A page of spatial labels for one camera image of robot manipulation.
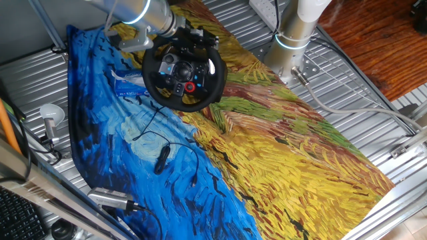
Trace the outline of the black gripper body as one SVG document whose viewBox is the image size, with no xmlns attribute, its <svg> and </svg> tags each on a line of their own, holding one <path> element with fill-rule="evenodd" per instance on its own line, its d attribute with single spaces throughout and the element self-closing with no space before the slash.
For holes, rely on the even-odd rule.
<svg viewBox="0 0 427 240">
<path fill-rule="evenodd" d="M 183 47 L 203 49 L 210 46 L 210 35 L 203 27 L 179 27 L 175 32 L 175 37 L 178 44 Z"/>
</svg>

